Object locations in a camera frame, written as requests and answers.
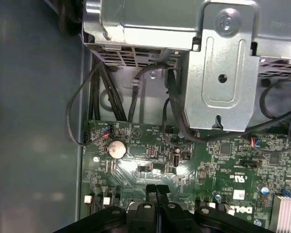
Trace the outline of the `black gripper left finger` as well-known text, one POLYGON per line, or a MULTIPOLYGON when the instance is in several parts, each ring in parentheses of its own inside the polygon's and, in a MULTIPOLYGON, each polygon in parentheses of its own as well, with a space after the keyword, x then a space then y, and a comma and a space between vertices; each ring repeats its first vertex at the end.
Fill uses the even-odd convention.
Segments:
POLYGON ((61 233, 155 233, 158 216, 157 186, 148 184, 146 201, 127 210, 110 206, 59 230, 61 233))

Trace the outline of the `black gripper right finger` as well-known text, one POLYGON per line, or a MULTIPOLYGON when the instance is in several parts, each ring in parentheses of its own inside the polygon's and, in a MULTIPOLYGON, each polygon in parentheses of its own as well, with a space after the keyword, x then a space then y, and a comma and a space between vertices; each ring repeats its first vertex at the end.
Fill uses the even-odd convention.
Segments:
POLYGON ((194 214, 170 202, 167 185, 157 185, 157 203, 162 210, 167 226, 172 233, 269 233, 270 230, 259 227, 224 211, 201 206, 194 214))

